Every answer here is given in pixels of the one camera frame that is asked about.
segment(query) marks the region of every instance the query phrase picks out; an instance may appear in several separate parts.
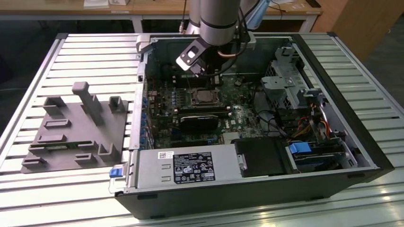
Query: black plastic cover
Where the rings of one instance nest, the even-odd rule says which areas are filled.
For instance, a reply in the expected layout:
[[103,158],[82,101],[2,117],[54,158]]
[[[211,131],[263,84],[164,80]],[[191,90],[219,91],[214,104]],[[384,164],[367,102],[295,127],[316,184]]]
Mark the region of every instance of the black plastic cover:
[[286,146],[275,137],[235,140],[238,155],[244,155],[247,169],[243,177],[274,176],[292,173]]
[[218,129],[219,117],[218,116],[191,116],[182,117],[179,128],[183,132],[200,132]]

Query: metal bracket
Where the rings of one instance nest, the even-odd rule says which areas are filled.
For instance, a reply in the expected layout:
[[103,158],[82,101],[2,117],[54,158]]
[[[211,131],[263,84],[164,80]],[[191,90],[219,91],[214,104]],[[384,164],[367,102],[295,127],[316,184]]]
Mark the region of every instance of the metal bracket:
[[146,79],[146,63],[139,63],[138,65],[138,81],[143,82]]
[[143,112],[143,83],[135,84],[135,99],[132,111],[132,129],[130,150],[139,149],[140,147],[140,127],[142,127],[142,112]]
[[250,42],[247,43],[247,49],[255,50],[255,45],[258,44],[258,39],[254,36],[254,32],[248,31]]
[[247,170],[247,164],[246,164],[244,154],[238,155],[238,162],[239,162],[240,170]]
[[176,63],[184,71],[191,69],[195,75],[204,71],[206,64],[200,60],[200,56],[210,47],[211,45],[200,37],[192,41],[176,59]]
[[136,60],[142,60],[142,53],[138,53],[138,54],[135,55],[135,59],[136,59]]
[[144,53],[150,50],[151,47],[147,48],[151,44],[151,34],[142,34],[136,38],[136,50],[138,53]]

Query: white label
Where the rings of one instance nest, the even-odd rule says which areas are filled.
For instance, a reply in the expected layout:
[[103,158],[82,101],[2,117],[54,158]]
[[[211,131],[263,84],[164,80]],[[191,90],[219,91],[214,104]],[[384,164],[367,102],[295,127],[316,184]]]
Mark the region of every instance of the white label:
[[159,152],[159,159],[166,159],[166,158],[172,158],[172,156],[175,155],[174,151],[164,151],[164,152]]
[[111,13],[130,13],[130,11],[111,11]]

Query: blue latch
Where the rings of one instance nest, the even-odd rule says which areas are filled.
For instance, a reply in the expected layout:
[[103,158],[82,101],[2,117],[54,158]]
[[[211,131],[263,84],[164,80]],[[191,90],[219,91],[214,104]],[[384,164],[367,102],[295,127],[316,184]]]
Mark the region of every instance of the blue latch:
[[110,177],[111,178],[123,177],[123,167],[111,169],[110,170]]
[[290,145],[290,150],[292,154],[311,152],[310,143],[307,142],[292,143]]

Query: aluminum extrusion table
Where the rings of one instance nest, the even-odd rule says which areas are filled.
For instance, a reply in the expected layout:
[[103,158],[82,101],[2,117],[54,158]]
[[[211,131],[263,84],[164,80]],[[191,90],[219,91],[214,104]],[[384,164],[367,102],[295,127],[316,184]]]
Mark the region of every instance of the aluminum extrusion table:
[[[404,219],[404,111],[338,37],[303,34],[323,67],[396,170],[355,185],[330,199],[206,213],[164,220],[138,220],[108,191],[111,168],[22,174],[23,157],[36,135],[47,96],[79,102],[76,81],[104,101],[136,93],[136,34],[71,34],[56,39],[0,138],[2,226],[399,226]],[[128,159],[130,103],[123,161]]]

